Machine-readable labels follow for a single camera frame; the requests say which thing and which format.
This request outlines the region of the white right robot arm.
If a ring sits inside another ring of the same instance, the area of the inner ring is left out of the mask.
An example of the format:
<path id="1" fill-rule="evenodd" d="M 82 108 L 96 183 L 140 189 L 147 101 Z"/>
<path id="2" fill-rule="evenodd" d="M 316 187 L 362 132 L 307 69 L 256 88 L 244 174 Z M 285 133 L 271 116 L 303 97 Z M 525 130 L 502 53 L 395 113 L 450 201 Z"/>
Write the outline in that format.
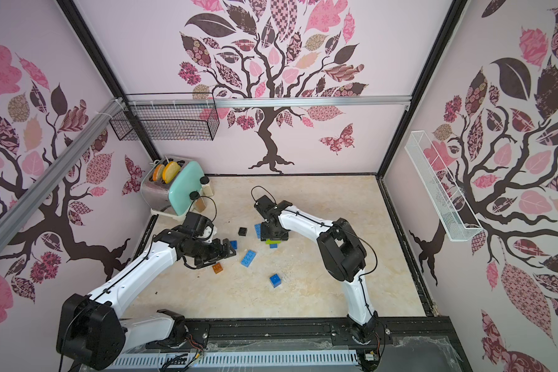
<path id="1" fill-rule="evenodd" d="M 276 203 L 266 195 L 255 201 L 254 209 L 263 218 L 262 240 L 286 241 L 290 233 L 298 233 L 317 244 L 324 268 L 343 284 L 353 339 L 359 344 L 369 343 L 378 332 L 378 313 L 365 280 L 367 251 L 350 223 L 345 219 L 321 219 L 289 201 Z"/>

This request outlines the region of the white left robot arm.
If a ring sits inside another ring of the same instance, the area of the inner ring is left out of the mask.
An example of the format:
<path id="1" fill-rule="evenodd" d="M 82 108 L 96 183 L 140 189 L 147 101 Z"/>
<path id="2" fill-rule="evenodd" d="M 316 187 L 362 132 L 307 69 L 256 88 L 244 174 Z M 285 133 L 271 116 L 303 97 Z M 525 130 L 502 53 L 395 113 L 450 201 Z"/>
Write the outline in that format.
<path id="1" fill-rule="evenodd" d="M 215 237 L 209 218 L 189 212 L 184 222 L 164 229 L 115 277 L 89 294 L 73 294 L 63 304 L 56 350 L 79 364 L 104 370 L 123 353 L 162 343 L 175 347 L 188 340 L 184 316 L 161 309 L 142 319 L 124 319 L 125 311 L 148 285 L 181 261 L 192 271 L 212 267 L 236 254 L 228 239 Z"/>

